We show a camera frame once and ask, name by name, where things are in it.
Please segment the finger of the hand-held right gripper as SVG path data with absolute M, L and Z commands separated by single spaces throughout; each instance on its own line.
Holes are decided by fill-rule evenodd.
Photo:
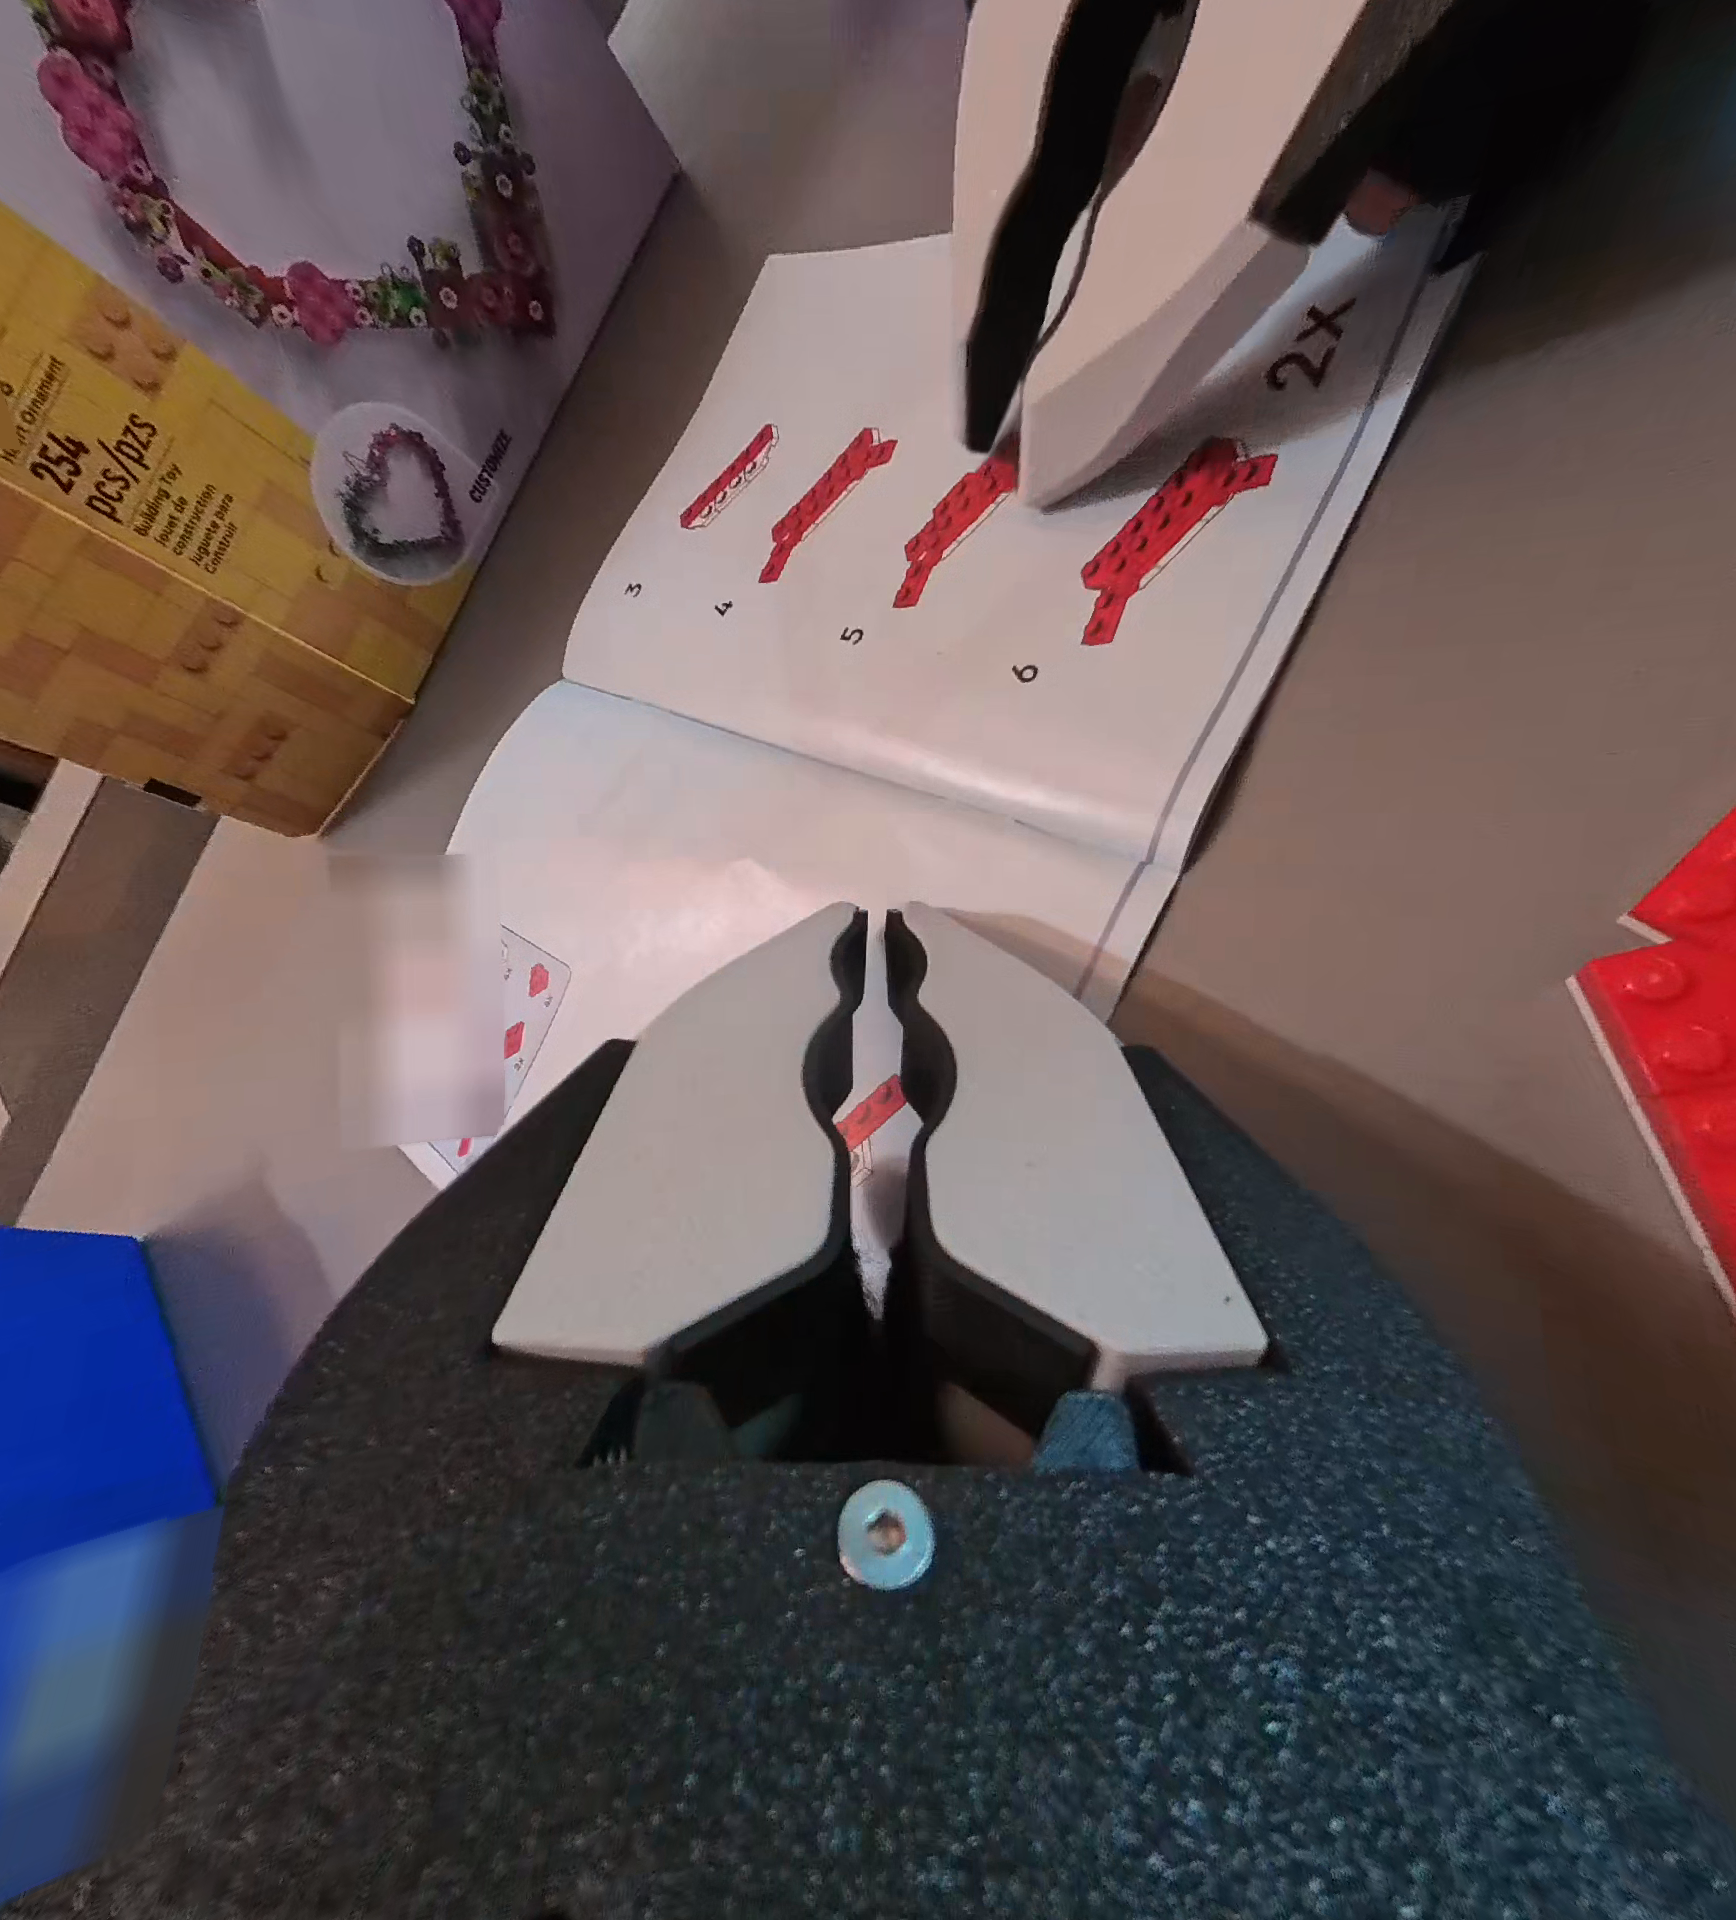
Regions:
M 1051 510 L 1126 461 L 1319 247 L 1254 222 L 1256 191 L 1378 1 L 1193 4 L 1147 136 L 1089 228 L 1078 280 L 1021 391 L 1021 493 Z
M 958 436 L 993 449 L 1078 280 L 1069 256 L 1160 116 L 1190 1 L 967 4 L 951 164 Z

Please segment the yellow and lilac toy box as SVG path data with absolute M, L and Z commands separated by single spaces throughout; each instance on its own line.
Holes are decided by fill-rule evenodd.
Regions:
M 592 4 L 0 1 L 0 741 L 319 832 L 674 178 Z

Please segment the white panel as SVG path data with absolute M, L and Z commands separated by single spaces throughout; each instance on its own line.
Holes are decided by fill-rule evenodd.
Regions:
M 159 1227 L 326 1117 L 326 852 L 47 776 L 0 872 L 0 1224 Z

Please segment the blue plastic bin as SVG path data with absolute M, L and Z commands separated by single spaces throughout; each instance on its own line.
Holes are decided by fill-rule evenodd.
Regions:
M 145 1250 L 0 1227 L 0 1905 L 153 1819 L 220 1527 Z

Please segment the white instruction booklet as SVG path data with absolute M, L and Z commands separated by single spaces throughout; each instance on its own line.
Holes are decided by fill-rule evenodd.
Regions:
M 1336 228 L 1058 512 L 951 436 L 949 236 L 770 256 L 447 844 L 509 947 L 503 1125 L 828 903 L 1110 1013 L 1460 292 L 1445 224 Z

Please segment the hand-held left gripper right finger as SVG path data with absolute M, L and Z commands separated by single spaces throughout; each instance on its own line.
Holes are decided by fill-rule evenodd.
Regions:
M 1264 1322 L 1103 1018 L 928 903 L 884 919 L 920 1121 L 894 1274 L 931 1376 L 1121 1391 L 1254 1368 Z

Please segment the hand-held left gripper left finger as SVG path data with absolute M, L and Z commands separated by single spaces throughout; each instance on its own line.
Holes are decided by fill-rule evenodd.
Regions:
M 650 1362 L 849 1255 L 834 1117 L 856 1083 L 868 915 L 828 903 L 631 1042 L 523 1259 L 504 1354 Z

